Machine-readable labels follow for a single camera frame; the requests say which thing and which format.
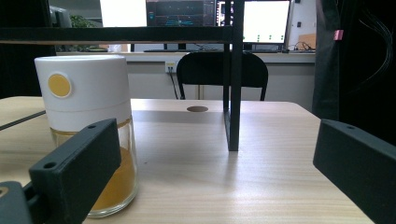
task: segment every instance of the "black cable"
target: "black cable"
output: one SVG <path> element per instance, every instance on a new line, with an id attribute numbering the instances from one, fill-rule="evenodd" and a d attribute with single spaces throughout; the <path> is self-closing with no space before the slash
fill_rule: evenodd
<path id="1" fill-rule="evenodd" d="M 169 74 L 169 76 L 170 76 L 171 79 L 172 79 L 172 83 L 173 83 L 174 91 L 175 91 L 175 96 L 176 96 L 176 99 L 178 100 L 177 91 L 176 91 L 176 86 L 175 86 L 175 81 L 173 80 L 173 76 L 172 76 L 172 70 L 173 70 L 173 67 L 168 67 L 168 74 Z"/>
<path id="2" fill-rule="evenodd" d="M 365 7 L 362 10 L 362 15 L 363 18 L 359 20 L 360 23 L 366 26 L 367 28 L 373 30 L 384 39 L 386 45 L 386 52 L 385 52 L 386 55 L 385 55 L 385 60 L 384 62 L 382 62 L 380 67 L 372 75 L 370 75 L 369 77 L 364 79 L 361 83 L 359 83 L 356 87 L 354 87 L 351 91 L 347 92 L 346 95 L 355 94 L 358 91 L 363 91 L 373 86 L 386 74 L 393 60 L 392 32 L 379 18 L 373 15 L 368 10 L 367 7 Z"/>
<path id="3" fill-rule="evenodd" d="M 312 50 L 313 49 L 309 44 L 307 44 L 304 41 L 303 42 L 299 41 L 295 45 L 289 45 L 288 47 L 294 46 L 294 50 L 299 50 L 297 47 L 298 44 L 301 44 L 301 46 L 304 48 L 304 50 Z"/>
<path id="4" fill-rule="evenodd" d="M 7 128 L 9 128 L 9 127 L 12 127 L 12 126 L 14 126 L 14 125 L 20 124 L 20 123 L 22 123 L 22 122 L 25 122 L 26 120 L 33 119 L 33 118 L 35 118 L 35 117 L 41 116 L 41 115 L 43 115 L 43 114 L 45 114 L 45 113 L 46 113 L 46 111 L 43 110 L 43 111 L 37 112 L 37 113 L 35 113 L 35 114 L 33 114 L 33 115 L 24 117 L 24 118 L 22 118 L 22 119 L 17 119 L 17 120 L 15 120 L 15 121 L 12 121 L 12 122 L 10 122 L 10 123 L 7 123 L 7 124 L 5 124 L 5 125 L 0 126 L 0 131 L 2 131 L 2 130 L 4 130 L 4 129 L 7 129 Z"/>

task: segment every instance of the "white container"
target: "white container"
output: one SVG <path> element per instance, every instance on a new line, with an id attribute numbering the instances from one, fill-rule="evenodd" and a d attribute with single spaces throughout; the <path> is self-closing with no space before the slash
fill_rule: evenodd
<path id="1" fill-rule="evenodd" d="M 116 118 L 121 166 L 88 217 L 120 211 L 137 193 L 129 82 L 120 55 L 55 56 L 35 59 L 35 68 L 56 147 L 84 127 Z"/>

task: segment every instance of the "white lid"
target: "white lid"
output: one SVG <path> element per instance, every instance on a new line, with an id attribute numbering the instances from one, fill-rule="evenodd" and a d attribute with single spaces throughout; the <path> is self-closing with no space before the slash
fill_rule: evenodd
<path id="1" fill-rule="evenodd" d="M 99 120 L 131 117 L 125 57 L 41 57 L 35 68 L 51 128 L 78 132 Z"/>

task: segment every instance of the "yellow circle label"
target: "yellow circle label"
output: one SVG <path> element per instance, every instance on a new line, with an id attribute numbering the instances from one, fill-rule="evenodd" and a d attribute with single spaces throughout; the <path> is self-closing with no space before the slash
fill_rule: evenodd
<path id="1" fill-rule="evenodd" d="M 65 97 L 70 93 L 71 85 L 66 77 L 54 74 L 49 78 L 49 89 L 56 96 Z"/>

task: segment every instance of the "keyboard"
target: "keyboard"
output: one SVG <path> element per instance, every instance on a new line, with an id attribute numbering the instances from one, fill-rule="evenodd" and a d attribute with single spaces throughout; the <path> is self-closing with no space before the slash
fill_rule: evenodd
<path id="1" fill-rule="evenodd" d="M 315 53 L 315 50 L 314 49 L 291 50 L 289 53 Z"/>
<path id="2" fill-rule="evenodd" d="M 244 52 L 249 53 L 279 53 L 277 49 L 246 49 Z"/>
<path id="3" fill-rule="evenodd" d="M 143 52 L 194 52 L 193 49 L 145 49 Z"/>

